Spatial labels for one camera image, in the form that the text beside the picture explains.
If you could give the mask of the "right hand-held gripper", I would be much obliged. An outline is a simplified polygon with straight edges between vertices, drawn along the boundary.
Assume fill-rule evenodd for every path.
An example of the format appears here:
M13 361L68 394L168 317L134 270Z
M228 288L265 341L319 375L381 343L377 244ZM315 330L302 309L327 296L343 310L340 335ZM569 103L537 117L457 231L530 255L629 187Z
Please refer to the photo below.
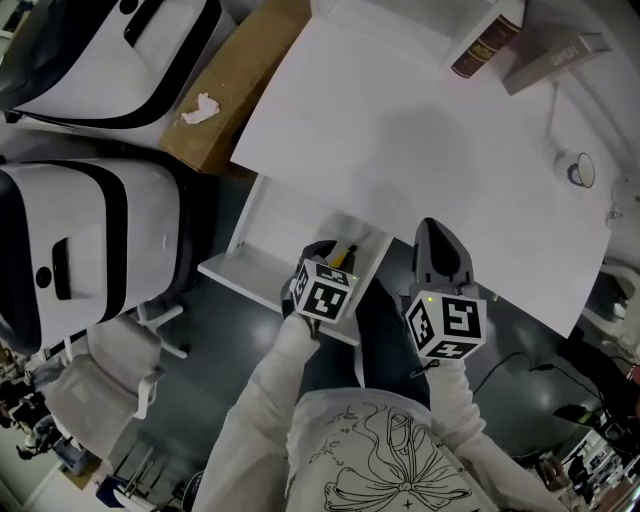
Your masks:
M487 304L473 280L469 252L446 226L425 218L416 230L412 270L416 282L404 320L419 358L466 359L487 337Z

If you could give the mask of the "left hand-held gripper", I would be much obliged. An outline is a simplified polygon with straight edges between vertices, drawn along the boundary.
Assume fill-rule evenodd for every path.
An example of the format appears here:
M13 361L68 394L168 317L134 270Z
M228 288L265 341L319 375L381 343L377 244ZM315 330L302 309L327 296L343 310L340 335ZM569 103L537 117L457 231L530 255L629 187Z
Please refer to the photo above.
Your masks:
M359 278L323 261L336 244L336 240L320 240L303 249L296 271L281 289L281 310L284 318L292 313L300 315L314 335L358 341L356 323L347 311Z

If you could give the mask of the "white drawer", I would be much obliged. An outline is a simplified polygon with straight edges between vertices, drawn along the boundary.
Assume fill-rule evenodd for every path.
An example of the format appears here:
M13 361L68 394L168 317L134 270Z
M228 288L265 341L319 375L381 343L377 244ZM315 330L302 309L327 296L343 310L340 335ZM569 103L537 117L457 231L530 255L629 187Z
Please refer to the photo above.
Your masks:
M336 240L337 254L353 244L353 274L358 277L346 311L337 324L320 331L357 346L355 310L393 237L354 217L264 175L256 178L227 249L205 260L198 271L227 288L281 311L280 292L303 249L318 240Z

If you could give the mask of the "white black robot base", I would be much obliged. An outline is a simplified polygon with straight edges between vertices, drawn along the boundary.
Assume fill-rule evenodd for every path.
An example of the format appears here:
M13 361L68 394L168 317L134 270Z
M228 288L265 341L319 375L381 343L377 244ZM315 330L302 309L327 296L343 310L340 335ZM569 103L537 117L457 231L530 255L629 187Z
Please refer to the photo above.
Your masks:
M0 164L0 341L31 355L191 288L202 185L138 159Z
M0 63L0 110L107 131L149 126L235 28L220 0L37 0Z

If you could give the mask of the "person's left forearm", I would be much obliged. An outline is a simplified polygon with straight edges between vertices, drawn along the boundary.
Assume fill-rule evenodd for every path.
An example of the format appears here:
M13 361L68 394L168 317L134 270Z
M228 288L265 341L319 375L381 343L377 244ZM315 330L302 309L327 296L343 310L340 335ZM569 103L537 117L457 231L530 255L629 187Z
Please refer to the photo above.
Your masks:
M217 441L228 447L242 441L284 447L305 364L318 348L305 320L298 314L288 316L229 410Z

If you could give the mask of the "person's right forearm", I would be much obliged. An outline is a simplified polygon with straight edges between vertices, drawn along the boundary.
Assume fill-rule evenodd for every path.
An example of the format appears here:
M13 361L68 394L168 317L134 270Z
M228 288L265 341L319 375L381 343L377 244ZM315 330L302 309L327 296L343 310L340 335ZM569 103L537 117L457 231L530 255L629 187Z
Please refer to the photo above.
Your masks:
M427 372L432 430L456 455L483 435L486 426L474 403L464 360L441 361Z

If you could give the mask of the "person's dark trousers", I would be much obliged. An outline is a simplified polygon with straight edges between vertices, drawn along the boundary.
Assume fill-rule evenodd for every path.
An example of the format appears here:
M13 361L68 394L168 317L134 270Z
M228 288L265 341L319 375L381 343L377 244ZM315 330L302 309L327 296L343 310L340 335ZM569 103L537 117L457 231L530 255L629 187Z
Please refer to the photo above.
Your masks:
M411 376L419 358L409 340L396 303L378 279L367 288L356 309L364 382L356 375L356 348L328 336L305 364L299 395L307 392L367 388L382 390L430 406L425 377Z

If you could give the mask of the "white desk with hutch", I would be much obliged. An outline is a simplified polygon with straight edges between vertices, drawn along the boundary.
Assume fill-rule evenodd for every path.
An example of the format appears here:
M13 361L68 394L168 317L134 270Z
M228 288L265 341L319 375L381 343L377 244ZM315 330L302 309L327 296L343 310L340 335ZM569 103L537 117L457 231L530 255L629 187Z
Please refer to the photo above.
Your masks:
M481 285L564 335L605 256L621 167L566 93L507 93L507 51L469 79L451 70L525 1L311 0L232 159L405 242L439 220ZM567 179L579 153L591 189Z

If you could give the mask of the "crumpled white paper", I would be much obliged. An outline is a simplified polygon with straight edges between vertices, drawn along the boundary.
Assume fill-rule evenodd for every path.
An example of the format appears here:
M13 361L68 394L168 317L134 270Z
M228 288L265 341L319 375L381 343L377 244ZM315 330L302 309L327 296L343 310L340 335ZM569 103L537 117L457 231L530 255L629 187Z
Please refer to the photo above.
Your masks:
M182 113L181 118L186 124L197 125L219 113L219 103L212 99L208 93L199 93L197 97L197 108L191 112Z

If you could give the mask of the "brown cardboard box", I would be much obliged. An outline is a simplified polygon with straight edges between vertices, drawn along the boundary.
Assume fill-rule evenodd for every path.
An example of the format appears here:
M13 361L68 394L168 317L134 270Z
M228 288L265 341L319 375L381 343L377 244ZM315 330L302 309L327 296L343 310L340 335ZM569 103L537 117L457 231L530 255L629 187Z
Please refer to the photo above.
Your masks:
M192 84L165 129L160 148L195 171L228 174L246 122L282 59L311 18L310 0L263 0L248 14ZM220 113L200 124L181 114L208 93Z

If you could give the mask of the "person's white printed shirt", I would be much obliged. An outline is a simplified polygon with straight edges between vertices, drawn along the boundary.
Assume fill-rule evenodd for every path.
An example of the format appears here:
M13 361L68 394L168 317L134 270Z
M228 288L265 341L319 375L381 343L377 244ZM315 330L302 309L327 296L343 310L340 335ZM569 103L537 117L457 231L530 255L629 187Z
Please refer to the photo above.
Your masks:
M286 512L566 512L483 432L438 436L383 391L306 393L289 434Z

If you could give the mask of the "black equipment pile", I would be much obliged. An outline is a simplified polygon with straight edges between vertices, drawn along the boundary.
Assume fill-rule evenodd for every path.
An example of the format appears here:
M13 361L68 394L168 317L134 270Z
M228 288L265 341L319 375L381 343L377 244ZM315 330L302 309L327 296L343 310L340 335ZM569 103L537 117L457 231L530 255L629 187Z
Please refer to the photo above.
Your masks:
M589 411L573 404L560 407L554 415L595 430L619 452L639 455L640 384L628 379L604 352L585 342L579 327L572 329L556 353L596 386L606 420L600 420L599 409Z

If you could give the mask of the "dark red book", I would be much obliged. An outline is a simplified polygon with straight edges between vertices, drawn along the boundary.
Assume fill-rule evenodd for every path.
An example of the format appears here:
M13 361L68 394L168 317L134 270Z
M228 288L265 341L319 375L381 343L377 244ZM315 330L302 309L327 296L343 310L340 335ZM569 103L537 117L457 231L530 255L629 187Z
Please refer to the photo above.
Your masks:
M515 24L504 15L498 16L455 61L451 70L462 78L471 78L520 31L521 23Z

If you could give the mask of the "grey book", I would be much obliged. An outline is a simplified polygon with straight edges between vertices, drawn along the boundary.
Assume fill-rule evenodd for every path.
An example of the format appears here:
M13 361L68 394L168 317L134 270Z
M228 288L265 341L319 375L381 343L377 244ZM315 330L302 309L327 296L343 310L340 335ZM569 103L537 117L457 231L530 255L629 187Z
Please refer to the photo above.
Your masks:
M504 78L503 85L507 93L514 96L611 51L601 33L575 33L552 44L541 56L510 72Z

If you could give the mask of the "white mesh office chair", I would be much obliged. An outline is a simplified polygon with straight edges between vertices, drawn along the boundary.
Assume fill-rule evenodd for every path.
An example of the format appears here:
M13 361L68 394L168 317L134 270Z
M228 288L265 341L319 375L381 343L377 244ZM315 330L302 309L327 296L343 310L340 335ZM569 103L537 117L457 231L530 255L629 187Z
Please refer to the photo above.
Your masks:
M63 435L101 460L111 455L132 420L146 418L165 375L164 352L188 356L159 335L184 312L176 305L150 318L140 305L87 330L87 351L73 355L46 395L46 406Z

